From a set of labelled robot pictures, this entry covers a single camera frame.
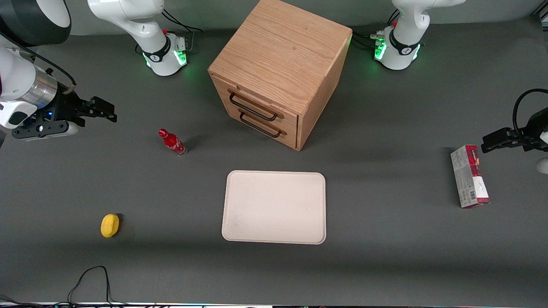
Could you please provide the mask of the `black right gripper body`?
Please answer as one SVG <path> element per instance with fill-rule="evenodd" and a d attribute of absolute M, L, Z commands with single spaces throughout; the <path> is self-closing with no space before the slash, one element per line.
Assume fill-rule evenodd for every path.
<path fill-rule="evenodd" d="M 81 99 L 75 92 L 58 93 L 52 102 L 41 109 L 41 120 L 70 121 L 76 125 L 85 125 L 84 115 L 89 106 L 88 101 Z"/>

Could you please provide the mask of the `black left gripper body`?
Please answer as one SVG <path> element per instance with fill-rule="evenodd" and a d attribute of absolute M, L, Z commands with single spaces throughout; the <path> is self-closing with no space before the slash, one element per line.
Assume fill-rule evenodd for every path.
<path fill-rule="evenodd" d="M 547 152 L 548 108 L 534 113 L 523 128 L 518 128 L 517 115 L 518 107 L 514 107 L 512 112 L 514 139 L 523 144 L 524 151 L 538 150 Z"/>

